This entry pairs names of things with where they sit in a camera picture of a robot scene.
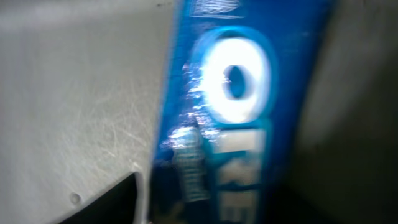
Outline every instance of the gray wall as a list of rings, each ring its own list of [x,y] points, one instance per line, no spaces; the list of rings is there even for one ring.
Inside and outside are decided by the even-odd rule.
[[[344,223],[398,222],[398,1],[341,1],[298,132],[291,184]]]

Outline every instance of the blue plastic wrapper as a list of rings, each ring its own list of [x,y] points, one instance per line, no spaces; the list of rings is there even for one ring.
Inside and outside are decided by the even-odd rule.
[[[264,223],[332,0],[189,0],[167,72],[150,220]]]

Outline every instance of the gray surface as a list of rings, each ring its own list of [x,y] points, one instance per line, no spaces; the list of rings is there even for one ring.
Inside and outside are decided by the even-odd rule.
[[[398,1],[342,1],[298,132],[291,183],[343,223],[398,222]]]
[[[344,223],[397,219],[397,4],[342,2],[299,129],[291,184]],[[172,7],[0,2],[1,223],[54,222],[147,177]]]
[[[159,2],[0,9],[0,223],[54,222],[147,176],[173,11]]]

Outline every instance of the small hole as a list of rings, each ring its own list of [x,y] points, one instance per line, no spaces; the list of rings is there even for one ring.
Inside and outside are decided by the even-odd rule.
[[[72,193],[69,195],[70,202],[74,205],[78,205],[81,201],[80,195]]]

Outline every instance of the blurry package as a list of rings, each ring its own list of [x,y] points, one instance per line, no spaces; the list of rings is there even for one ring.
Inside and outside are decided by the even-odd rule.
[[[187,0],[150,183],[155,224],[264,223],[332,0]]]

